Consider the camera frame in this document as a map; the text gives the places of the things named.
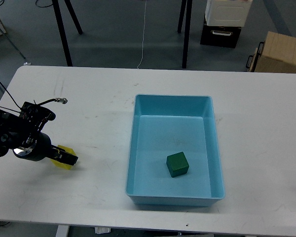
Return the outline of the black Robotiq left gripper body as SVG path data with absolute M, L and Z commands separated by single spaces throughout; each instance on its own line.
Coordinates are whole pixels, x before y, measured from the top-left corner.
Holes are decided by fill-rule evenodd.
M 51 140 L 48 135 L 41 133 L 36 140 L 34 148 L 27 155 L 26 159 L 40 161 L 49 158 L 52 152 Z

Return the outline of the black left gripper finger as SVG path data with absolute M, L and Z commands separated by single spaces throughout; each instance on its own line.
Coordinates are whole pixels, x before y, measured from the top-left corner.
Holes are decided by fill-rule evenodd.
M 53 152 L 51 159 L 53 161 L 57 161 L 58 163 L 65 165 L 75 165 L 78 160 L 78 156 L 75 154 L 72 148 L 62 145 L 52 145 L 52 150 Z

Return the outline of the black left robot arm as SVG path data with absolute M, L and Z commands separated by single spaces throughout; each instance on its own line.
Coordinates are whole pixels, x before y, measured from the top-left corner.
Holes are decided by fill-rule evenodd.
M 43 105 L 57 102 L 66 104 L 66 98 L 52 98 L 41 103 L 24 102 L 19 107 L 16 116 L 5 111 L 0 106 L 0 157 L 8 151 L 21 159 L 40 161 L 49 158 L 60 164 L 73 166 L 78 157 L 68 148 L 54 146 L 48 135 L 42 129 L 48 121 L 53 121 L 56 115 Z

